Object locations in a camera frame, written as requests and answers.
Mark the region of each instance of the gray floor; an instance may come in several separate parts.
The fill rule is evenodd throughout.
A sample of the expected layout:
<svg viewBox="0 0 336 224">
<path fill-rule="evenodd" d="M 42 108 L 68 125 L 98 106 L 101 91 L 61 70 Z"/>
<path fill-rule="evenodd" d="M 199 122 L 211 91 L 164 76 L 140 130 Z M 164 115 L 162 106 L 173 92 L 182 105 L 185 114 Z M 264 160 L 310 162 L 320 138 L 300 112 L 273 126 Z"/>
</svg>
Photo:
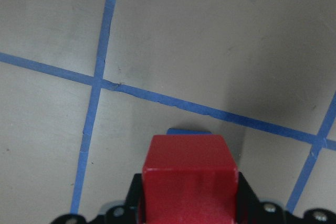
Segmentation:
<svg viewBox="0 0 336 224">
<path fill-rule="evenodd" d="M 105 0 L 1 0 L 0 52 L 93 76 Z M 316 135 L 336 90 L 336 0 L 117 0 L 104 79 Z M 91 86 L 0 62 L 0 222 L 70 210 Z M 310 144 L 101 90 L 79 213 L 123 199 L 151 137 L 226 139 L 257 195 L 286 205 Z M 328 139 L 336 140 L 334 123 Z M 322 149 L 295 209 L 335 209 Z"/>
</svg>

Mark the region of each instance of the concrete floor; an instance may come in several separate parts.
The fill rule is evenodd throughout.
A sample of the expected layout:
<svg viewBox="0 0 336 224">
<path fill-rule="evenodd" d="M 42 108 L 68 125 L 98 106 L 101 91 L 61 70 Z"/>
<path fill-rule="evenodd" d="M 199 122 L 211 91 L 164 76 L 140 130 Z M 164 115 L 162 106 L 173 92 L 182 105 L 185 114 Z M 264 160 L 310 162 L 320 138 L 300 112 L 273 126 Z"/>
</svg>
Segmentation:
<svg viewBox="0 0 336 224">
<path fill-rule="evenodd" d="M 91 220 L 171 127 L 221 134 L 260 198 L 336 211 L 336 0 L 1 3 L 1 223 Z"/>
</svg>

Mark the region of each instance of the red block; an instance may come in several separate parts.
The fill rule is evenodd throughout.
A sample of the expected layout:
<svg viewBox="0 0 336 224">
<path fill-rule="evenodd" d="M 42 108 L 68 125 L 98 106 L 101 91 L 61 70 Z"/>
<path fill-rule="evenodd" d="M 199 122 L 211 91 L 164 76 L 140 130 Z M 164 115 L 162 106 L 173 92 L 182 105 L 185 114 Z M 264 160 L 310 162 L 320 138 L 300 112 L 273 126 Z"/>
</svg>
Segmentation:
<svg viewBox="0 0 336 224">
<path fill-rule="evenodd" d="M 147 224 L 234 224 L 238 169 L 220 135 L 157 135 L 142 171 Z"/>
</svg>

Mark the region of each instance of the silver screw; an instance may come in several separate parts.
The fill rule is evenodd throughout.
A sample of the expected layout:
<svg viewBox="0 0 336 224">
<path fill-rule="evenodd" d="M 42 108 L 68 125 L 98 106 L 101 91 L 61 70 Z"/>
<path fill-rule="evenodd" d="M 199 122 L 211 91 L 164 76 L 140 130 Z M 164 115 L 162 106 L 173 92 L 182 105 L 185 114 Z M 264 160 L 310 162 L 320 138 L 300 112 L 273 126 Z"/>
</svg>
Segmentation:
<svg viewBox="0 0 336 224">
<path fill-rule="evenodd" d="M 275 212 L 277 210 L 277 208 L 272 203 L 266 203 L 266 204 L 264 204 L 264 210 L 266 212 Z"/>
<path fill-rule="evenodd" d="M 122 207 L 118 207 L 113 211 L 113 216 L 120 217 L 124 214 L 124 209 Z"/>
<path fill-rule="evenodd" d="M 320 211 L 315 211 L 313 213 L 313 216 L 315 218 L 315 220 L 318 221 L 327 221 L 328 217 L 324 212 L 320 212 Z"/>
<path fill-rule="evenodd" d="M 77 224 L 77 219 L 75 218 L 71 218 L 71 219 L 68 219 L 65 224 Z"/>
</svg>

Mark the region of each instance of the top face of red block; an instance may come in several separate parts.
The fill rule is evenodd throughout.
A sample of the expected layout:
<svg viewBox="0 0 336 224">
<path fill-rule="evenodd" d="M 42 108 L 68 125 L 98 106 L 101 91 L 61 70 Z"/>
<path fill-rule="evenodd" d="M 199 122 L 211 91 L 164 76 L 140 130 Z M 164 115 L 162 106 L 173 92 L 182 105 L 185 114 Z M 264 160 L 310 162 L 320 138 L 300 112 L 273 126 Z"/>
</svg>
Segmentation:
<svg viewBox="0 0 336 224">
<path fill-rule="evenodd" d="M 143 172 L 151 170 L 237 170 L 220 135 L 156 135 Z"/>
</svg>

